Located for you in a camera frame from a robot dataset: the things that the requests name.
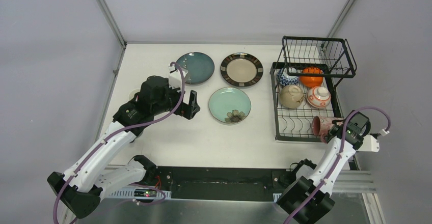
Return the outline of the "black wire dish rack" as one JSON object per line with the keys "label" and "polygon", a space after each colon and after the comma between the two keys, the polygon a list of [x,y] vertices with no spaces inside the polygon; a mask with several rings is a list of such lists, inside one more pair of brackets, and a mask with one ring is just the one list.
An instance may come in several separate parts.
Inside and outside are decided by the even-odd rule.
{"label": "black wire dish rack", "polygon": [[[302,77],[305,68],[314,67],[322,71],[321,86],[327,88],[331,102],[325,108],[312,107],[306,100],[297,108],[284,107],[279,101],[282,91],[282,72]],[[337,86],[345,78],[353,78],[357,64],[349,43],[341,38],[284,36],[276,62],[271,64],[270,76],[275,118],[275,139],[286,142],[318,142],[312,132],[315,116],[341,117],[337,101]]]}

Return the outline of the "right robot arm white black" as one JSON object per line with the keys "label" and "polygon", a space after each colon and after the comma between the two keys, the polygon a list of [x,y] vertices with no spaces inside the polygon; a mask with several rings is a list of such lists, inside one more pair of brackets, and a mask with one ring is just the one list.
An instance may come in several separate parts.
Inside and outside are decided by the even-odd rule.
{"label": "right robot arm white black", "polygon": [[327,149],[317,166],[308,172],[297,169],[289,174],[291,185],[277,200],[289,214],[285,223],[316,223],[332,210],[334,183],[345,163],[363,145],[363,130],[369,129],[369,118],[359,110],[352,111],[341,125],[329,131]]}

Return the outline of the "pink cup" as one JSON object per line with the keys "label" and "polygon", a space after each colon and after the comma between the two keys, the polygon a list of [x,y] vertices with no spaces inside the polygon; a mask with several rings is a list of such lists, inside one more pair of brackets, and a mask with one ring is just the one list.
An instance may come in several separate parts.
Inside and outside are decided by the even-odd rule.
{"label": "pink cup", "polygon": [[138,101],[138,97],[139,97],[139,93],[140,93],[140,89],[134,89],[134,90],[132,90],[129,93],[129,95],[128,95],[128,100],[129,101],[137,102]]}

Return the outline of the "dark red cup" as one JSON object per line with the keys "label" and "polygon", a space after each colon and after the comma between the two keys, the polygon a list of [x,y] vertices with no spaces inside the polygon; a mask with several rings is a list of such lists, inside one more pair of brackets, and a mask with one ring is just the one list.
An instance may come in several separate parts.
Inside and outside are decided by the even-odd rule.
{"label": "dark red cup", "polygon": [[336,121],[336,125],[341,125],[343,118],[315,116],[312,120],[313,135],[319,137],[321,142],[327,143],[325,137],[334,126],[333,121]]}

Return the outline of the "teal flower plate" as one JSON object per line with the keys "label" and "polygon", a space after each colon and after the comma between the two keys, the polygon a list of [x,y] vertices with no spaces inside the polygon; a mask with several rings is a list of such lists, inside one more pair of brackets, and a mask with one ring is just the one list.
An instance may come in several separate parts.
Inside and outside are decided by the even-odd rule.
{"label": "teal flower plate", "polygon": [[208,108],[217,121],[224,124],[237,124],[247,118],[252,103],[248,95],[237,88],[221,88],[209,98]]}

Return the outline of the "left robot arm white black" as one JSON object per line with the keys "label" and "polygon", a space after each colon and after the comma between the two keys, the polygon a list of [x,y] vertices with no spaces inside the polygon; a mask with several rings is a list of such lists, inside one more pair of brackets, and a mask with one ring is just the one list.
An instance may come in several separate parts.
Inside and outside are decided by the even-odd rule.
{"label": "left robot arm white black", "polygon": [[90,215],[108,195],[127,185],[150,185],[155,180],[156,165],[144,155],[134,156],[125,166],[110,173],[103,170],[127,145],[137,139],[143,130],[161,122],[170,115],[192,119],[200,107],[197,92],[192,90],[188,103],[178,89],[163,89],[135,93],[133,98],[119,107],[105,133],[70,168],[63,173],[52,172],[47,182],[56,194],[53,223],[58,223],[59,203],[63,203],[75,216],[72,223]]}

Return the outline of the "orange bowl white inside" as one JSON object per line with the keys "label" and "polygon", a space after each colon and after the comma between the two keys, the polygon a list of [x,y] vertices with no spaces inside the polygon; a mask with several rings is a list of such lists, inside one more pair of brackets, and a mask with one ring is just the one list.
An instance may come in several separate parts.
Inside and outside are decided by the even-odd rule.
{"label": "orange bowl white inside", "polygon": [[300,82],[308,87],[319,87],[323,82],[322,76],[304,76],[304,74],[323,74],[323,71],[317,67],[307,67],[302,70],[302,76],[299,77]]}

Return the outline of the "orange floral pattern bowl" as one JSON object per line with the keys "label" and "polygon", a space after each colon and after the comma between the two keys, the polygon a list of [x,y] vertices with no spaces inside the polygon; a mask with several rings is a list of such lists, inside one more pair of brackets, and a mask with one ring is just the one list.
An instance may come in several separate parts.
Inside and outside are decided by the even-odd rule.
{"label": "orange floral pattern bowl", "polygon": [[326,108],[331,104],[331,93],[326,87],[315,86],[309,89],[306,99],[314,108]]}

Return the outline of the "plain white bowl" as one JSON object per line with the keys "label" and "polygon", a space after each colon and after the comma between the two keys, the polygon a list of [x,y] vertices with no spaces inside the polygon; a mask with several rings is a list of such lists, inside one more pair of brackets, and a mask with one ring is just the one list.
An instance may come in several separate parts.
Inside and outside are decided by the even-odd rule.
{"label": "plain white bowl", "polygon": [[279,93],[279,102],[286,108],[296,109],[304,100],[304,92],[297,85],[287,85]]}

